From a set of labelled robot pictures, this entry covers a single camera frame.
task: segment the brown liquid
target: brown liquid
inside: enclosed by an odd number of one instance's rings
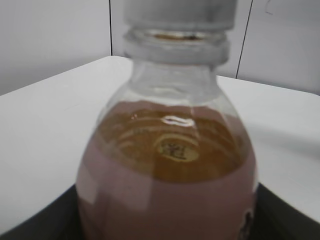
[[[255,202],[245,146],[209,108],[119,103],[78,173],[87,239],[245,240]]]

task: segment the bottle neck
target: bottle neck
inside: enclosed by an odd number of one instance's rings
[[[156,102],[200,105],[221,92],[215,68],[209,65],[163,64],[135,59],[130,88]]]
[[[172,65],[224,64],[230,44],[224,32],[178,32],[130,29],[124,52],[133,59]]]

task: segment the white table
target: white table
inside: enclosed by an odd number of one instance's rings
[[[0,234],[74,184],[99,111],[131,69],[106,57],[0,96]],[[249,131],[260,181],[320,222],[320,96],[218,81]]]

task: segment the bottle cap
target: bottle cap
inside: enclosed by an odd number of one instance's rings
[[[237,0],[126,0],[125,20],[138,29],[216,32],[232,29]]]

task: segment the plastic bottle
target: plastic bottle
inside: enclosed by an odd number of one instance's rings
[[[128,0],[133,72],[106,105],[76,187],[87,240],[246,240],[256,161],[217,85],[234,0]]]

